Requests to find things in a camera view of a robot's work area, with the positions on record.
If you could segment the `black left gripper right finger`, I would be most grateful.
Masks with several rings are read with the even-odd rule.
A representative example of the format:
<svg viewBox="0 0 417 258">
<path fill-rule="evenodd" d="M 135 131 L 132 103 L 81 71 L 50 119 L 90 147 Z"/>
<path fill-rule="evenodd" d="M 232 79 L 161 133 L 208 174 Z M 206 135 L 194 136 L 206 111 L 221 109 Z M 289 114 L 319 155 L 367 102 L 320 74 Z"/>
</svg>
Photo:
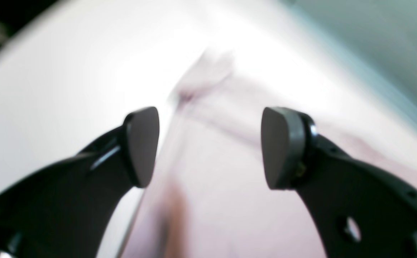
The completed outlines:
<svg viewBox="0 0 417 258">
<path fill-rule="evenodd" d="M 352 158 L 313 119 L 266 107 L 261 148 L 269 189 L 295 191 L 328 258 L 417 258 L 417 189 Z"/>
</svg>

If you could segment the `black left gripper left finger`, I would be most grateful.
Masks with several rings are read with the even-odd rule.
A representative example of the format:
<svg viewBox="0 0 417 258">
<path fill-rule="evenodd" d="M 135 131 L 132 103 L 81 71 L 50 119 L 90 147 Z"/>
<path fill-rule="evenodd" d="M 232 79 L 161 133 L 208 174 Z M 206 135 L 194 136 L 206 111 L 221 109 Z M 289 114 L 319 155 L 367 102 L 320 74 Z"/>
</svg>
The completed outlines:
<svg viewBox="0 0 417 258">
<path fill-rule="evenodd" d="M 94 258 L 131 188 L 146 188 L 158 148 L 158 110 L 146 107 L 79 153 L 0 193 L 0 251 L 16 258 Z"/>
</svg>

